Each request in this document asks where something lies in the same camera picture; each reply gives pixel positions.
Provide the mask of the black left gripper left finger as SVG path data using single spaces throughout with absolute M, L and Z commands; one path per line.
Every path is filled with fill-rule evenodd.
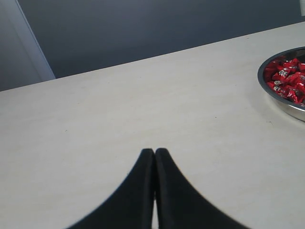
M 120 186 L 71 229 L 150 229 L 155 192 L 155 155 L 143 149 Z

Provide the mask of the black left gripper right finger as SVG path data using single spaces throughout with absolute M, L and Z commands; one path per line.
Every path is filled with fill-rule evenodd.
M 160 229 L 245 229 L 206 200 L 185 178 L 166 148 L 155 152 Z

